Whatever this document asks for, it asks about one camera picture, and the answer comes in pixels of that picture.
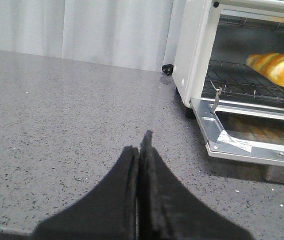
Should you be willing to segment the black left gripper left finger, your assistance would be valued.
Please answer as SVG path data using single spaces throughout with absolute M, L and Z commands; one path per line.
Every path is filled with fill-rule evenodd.
M 118 160 L 87 195 L 42 221 L 34 240 L 134 240 L 138 149 L 123 148 Z

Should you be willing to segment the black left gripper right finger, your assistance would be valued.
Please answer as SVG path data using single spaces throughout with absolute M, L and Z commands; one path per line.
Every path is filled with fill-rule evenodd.
M 196 198 L 152 146 L 152 131 L 141 142 L 138 175 L 141 240 L 251 240 L 252 234 Z

